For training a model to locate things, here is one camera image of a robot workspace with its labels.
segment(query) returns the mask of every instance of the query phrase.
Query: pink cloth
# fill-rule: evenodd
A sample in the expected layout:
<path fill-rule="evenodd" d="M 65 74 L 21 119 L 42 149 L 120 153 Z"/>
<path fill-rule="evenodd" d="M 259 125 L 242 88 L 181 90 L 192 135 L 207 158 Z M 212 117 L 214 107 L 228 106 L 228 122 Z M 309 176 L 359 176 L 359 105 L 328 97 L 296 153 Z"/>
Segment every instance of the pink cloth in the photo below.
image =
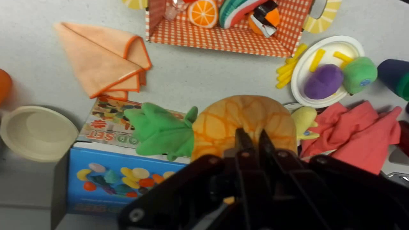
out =
<path fill-rule="evenodd" d="M 368 101 L 351 110 L 334 103 L 316 116 L 318 126 L 310 130 L 319 133 L 319 138 L 301 143 L 301 158 L 334 149 L 332 157 L 379 174 L 388 145 L 398 143 L 396 117 L 400 112 L 401 108 L 394 107 L 388 113 L 378 115 Z"/>

